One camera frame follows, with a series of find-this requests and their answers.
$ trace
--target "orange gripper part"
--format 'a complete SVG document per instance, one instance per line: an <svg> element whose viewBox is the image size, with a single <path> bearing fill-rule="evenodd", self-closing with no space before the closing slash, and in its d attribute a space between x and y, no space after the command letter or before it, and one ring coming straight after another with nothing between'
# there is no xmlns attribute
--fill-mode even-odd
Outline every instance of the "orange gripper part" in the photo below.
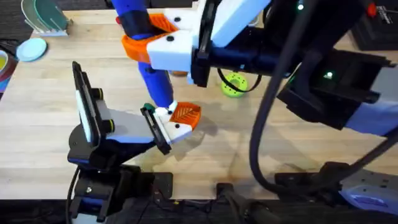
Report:
<svg viewBox="0 0 398 224"><path fill-rule="evenodd" d="M160 28L166 33L156 35L153 37L149 37L143 40L134 40L127 35L124 35L122 38L122 44L124 50L131 59L136 60L138 62L150 63L149 55L147 53L147 44L153 40L159 39L168 35L171 32L175 32L178 29L171 24L167 18L163 14L150 14L149 15L150 23L157 28Z"/></svg>
<svg viewBox="0 0 398 224"><path fill-rule="evenodd" d="M189 124L192 130L196 128L201 116L201 108L189 102L179 102L175 108L171 122Z"/></svg>

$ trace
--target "screw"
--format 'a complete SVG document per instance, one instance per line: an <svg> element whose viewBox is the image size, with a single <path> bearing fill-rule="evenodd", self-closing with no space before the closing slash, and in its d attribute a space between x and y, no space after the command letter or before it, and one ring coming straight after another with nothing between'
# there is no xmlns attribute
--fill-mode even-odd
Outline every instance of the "screw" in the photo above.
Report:
<svg viewBox="0 0 398 224"><path fill-rule="evenodd" d="M167 41L173 41L173 40L174 40L174 37L173 37L172 35L167 36L167 37L166 37L166 40L167 40Z"/></svg>

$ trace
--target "wooden table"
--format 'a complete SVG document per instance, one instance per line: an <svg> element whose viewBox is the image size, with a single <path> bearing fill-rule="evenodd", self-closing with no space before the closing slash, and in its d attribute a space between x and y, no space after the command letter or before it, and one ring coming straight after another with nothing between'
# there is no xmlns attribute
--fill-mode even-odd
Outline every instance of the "wooden table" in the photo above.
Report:
<svg viewBox="0 0 398 224"><path fill-rule="evenodd" d="M137 63L120 43L114 11L66 12L75 24L69 37L45 38L49 50L36 62L20 62L0 103L0 198L66 198L75 165L67 161L68 137L78 124L72 61L87 71L92 86L104 90L112 109L140 114L151 102ZM348 37L338 48L354 50ZM395 52L384 54L398 61ZM247 75L250 83L255 76ZM157 148L128 164L174 174L174 198L213 198L218 182L232 182L247 197L275 198L252 177L248 162L251 128L268 78L246 96L228 98L214 70L208 88L171 77L178 101L202 107L193 136L168 156ZM317 171L326 161L353 162L381 138L302 121L276 101L262 139L260 161L266 176L281 171ZM398 174L398 147L370 164Z"/></svg>

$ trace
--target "black cable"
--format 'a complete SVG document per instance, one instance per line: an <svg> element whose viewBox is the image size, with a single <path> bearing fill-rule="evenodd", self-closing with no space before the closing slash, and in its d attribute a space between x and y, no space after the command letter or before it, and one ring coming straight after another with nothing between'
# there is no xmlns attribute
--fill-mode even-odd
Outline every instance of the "black cable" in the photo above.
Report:
<svg viewBox="0 0 398 224"><path fill-rule="evenodd" d="M169 199L168 198L166 198L166 197L164 197L164 194L163 194L163 192L159 189L159 188L156 188L156 191L158 191L159 193L160 193L160 195L162 196L162 198L163 198L163 200L165 200L165 201L169 201ZM211 212L211 209L212 209L212 206L213 206L213 204L214 204L214 202L217 202L217 200L210 200L208 203L204 203L201 207L198 207L198 206L196 206L196 205L184 205L184 206L186 206L186 207L192 207L192 208L194 208L193 210L190 210L190 211L188 211L188 212L185 212L185 213L183 213L184 215L185 214L187 214L187 213L191 213L191 212L194 212L195 210L199 210L199 211L201 211L201 212L203 212L203 213L210 213ZM158 203L156 203L155 201L154 201L154 203L160 208L160 209L162 209L163 211L165 211L165 212L173 212L173 213L179 213L179 212L176 212L176 211L173 211L173 210L168 210L168 209L166 209L166 208L162 208Z"/></svg>
<svg viewBox="0 0 398 224"><path fill-rule="evenodd" d="M144 216L144 214L145 214L145 211L147 210L147 208L148 208L149 204L150 204L150 199L148 199L148 203L147 203L147 205L145 205L144 209L142 209L142 212L141 212L141 214L139 215L139 218L138 218L138 220L137 220L137 223L136 223L136 224L139 224L139 223L141 222L141 219L142 219L142 217Z"/></svg>
<svg viewBox="0 0 398 224"><path fill-rule="evenodd" d="M258 161L259 145L262 132L266 125L271 106L274 103L280 84L282 83L285 72L290 65L294 53L297 51L298 44L303 36L305 27L310 21L312 12L318 3L316 0L307 2L308 4L306 4L302 13L298 16L298 19L294 22L293 27L289 32L286 44L284 45L280 55L279 62L271 76L271 80L267 86L264 96L262 97L250 138L249 162L253 176L265 189L275 193L286 193L287 189L280 185L270 184L264 178Z"/></svg>
<svg viewBox="0 0 398 224"><path fill-rule="evenodd" d="M68 189L67 201L65 203L65 221L66 221L66 224L71 224L72 223L72 220L71 220L70 215L69 215L69 206L70 206L70 199L72 197L73 187L75 186L75 182L76 182L76 179L77 179L77 175L79 174L79 171L80 171L80 168L76 167L75 173L74 173L74 175L72 177L72 180L70 182L69 189Z"/></svg>
<svg viewBox="0 0 398 224"><path fill-rule="evenodd" d="M229 206L231 207L232 215L235 219L236 224L242 224L242 219L239 216L238 208L236 207L234 200L228 194L224 194L224 197L229 202Z"/></svg>
<svg viewBox="0 0 398 224"><path fill-rule="evenodd" d="M217 72L218 72L218 76L220 76L221 80L225 83L225 85L227 85L228 87L230 87L231 89L240 92L240 93L248 93L252 90L254 90L255 88L257 88L257 86L260 84L261 82L261 77L262 75L258 75L257 76L257 80L254 83L254 85L252 86L252 88L250 88L249 90L240 90L239 88L237 88L234 84L230 83L224 76L223 72L221 71L220 68L217 68Z"/></svg>
<svg viewBox="0 0 398 224"><path fill-rule="evenodd" d="M169 201L169 199L167 199L166 197L164 197L164 194L163 194L163 192L162 192L160 189L156 189L156 190L160 193L160 195L162 196L163 200ZM154 202L154 204L155 204L159 209L161 209L161 210L163 210L163 211L165 211L165 212L169 212L169 213L178 213L178 214L181 214L181 215L186 215L186 214L188 214L188 213L192 213L192 212L198 210L198 207L195 206L195 208L192 209L192 210L190 210L190 211L180 213L180 212L171 210L171 209L169 209L169 208L164 208L164 207L162 207L161 205L159 205L159 204L155 201L155 198L153 198L153 202Z"/></svg>
<svg viewBox="0 0 398 224"><path fill-rule="evenodd" d="M163 208L162 206L160 206L160 205L159 205L158 203L156 203L155 201L154 201L154 204L156 205L157 208L163 210L164 212L176 213L176 214L179 214L179 215L188 215L188 214L191 214L191 213L194 212L194 211L199 210L200 212L203 212L203 213L206 215L206 220L207 220L207 222L208 222L209 224L213 224L213 222L210 220L210 217L209 217L209 214L210 214L210 212L211 212L211 209L210 209L210 211L204 211L204 210L202 210L202 208L197 207L197 206L194 206L194 205L185 205L185 206L187 206L187 207L193 207L193 208L195 208L195 209L190 210L190 211L188 211L188 212L180 213L180 212L177 212L177 211L169 210L169 209L167 209L167 208Z"/></svg>
<svg viewBox="0 0 398 224"><path fill-rule="evenodd" d="M251 139L250 139L250 150L249 150L249 161L250 167L254 178L267 190L275 192L277 194L307 194L314 192L318 189L326 187L330 184L339 182L355 172L362 169L364 166L375 160L378 156L385 153L390 147L392 147L396 142L398 142L398 127L394 128L389 133L389 137L376 146L371 152L367 153L361 159L358 159L354 164L350 165L348 169L337 173L336 175L327 178L324 182L317 183L315 185L306 187L284 187L277 184L269 183L263 176L259 160L259 144L261 141L262 132L266 125L266 121L271 110L271 106L275 100L277 91L282 82L284 74L289 67L291 58L296 52L297 45L303 35L305 27L308 24L309 18L312 15L318 1L308 1L308 4L304 7L302 14L295 21L293 28L289 32L289 37L283 48L282 54L280 56L279 63L277 64L274 74L268 84L266 92L264 93L263 99L261 101L259 111L257 112L256 120L253 125Z"/></svg>

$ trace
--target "blue plate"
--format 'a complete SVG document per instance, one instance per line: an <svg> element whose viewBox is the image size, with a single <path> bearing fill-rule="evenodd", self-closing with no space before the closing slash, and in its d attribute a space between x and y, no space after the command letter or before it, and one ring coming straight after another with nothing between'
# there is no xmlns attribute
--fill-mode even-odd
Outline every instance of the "blue plate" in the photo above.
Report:
<svg viewBox="0 0 398 224"><path fill-rule="evenodd" d="M23 62L31 62L40 58L47 49L47 43L41 38L33 38L23 42L17 48L17 57Z"/></svg>

